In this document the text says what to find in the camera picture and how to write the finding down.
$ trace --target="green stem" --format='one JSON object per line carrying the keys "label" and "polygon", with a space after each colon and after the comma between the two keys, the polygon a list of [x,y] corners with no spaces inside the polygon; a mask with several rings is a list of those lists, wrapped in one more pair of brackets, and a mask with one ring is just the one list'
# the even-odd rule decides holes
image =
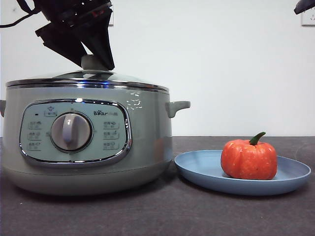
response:
{"label": "green stem", "polygon": [[259,134],[257,134],[255,137],[253,137],[251,140],[250,140],[250,145],[257,145],[259,139],[264,136],[266,134],[266,132],[261,132]]}

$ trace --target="pumpkin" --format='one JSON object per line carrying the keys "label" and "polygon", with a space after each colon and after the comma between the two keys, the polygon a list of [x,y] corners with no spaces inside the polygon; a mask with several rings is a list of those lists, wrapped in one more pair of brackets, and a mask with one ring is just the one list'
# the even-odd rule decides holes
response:
{"label": "pumpkin", "polygon": [[270,144],[259,142],[265,134],[226,143],[221,154],[223,171],[233,178],[272,179],[277,173],[277,154]]}

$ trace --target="black cable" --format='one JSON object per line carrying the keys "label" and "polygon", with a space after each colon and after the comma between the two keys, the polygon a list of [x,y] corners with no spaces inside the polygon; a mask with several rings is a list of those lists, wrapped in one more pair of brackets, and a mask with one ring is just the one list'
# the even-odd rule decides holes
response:
{"label": "black cable", "polygon": [[22,18],[20,18],[19,20],[17,20],[16,22],[13,22],[11,24],[8,24],[8,25],[0,25],[0,28],[8,28],[8,27],[12,27],[12,26],[15,26],[17,25],[18,23],[20,23],[22,20],[25,20],[26,18],[32,16],[34,14],[28,14],[26,16],[23,16]]}

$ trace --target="dark tabletop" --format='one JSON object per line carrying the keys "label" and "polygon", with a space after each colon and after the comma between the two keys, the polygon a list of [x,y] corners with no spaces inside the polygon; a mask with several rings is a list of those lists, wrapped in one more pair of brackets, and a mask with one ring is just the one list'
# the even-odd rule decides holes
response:
{"label": "dark tabletop", "polygon": [[[222,149],[236,137],[174,137],[174,157]],[[278,155],[315,170],[315,137],[264,137]],[[1,236],[314,236],[315,175],[277,196],[230,195],[198,187],[174,162],[160,178],[136,189],[89,197],[24,191],[1,174]]]}

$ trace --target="blue plate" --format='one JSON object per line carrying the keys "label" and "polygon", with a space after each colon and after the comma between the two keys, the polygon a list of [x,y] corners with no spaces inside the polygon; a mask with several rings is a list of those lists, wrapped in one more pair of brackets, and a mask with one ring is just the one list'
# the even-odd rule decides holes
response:
{"label": "blue plate", "polygon": [[221,168],[222,150],[186,152],[175,158],[179,173],[202,187],[238,195],[266,196],[291,192],[306,183],[307,165],[278,156],[278,170],[271,180],[231,178]]}

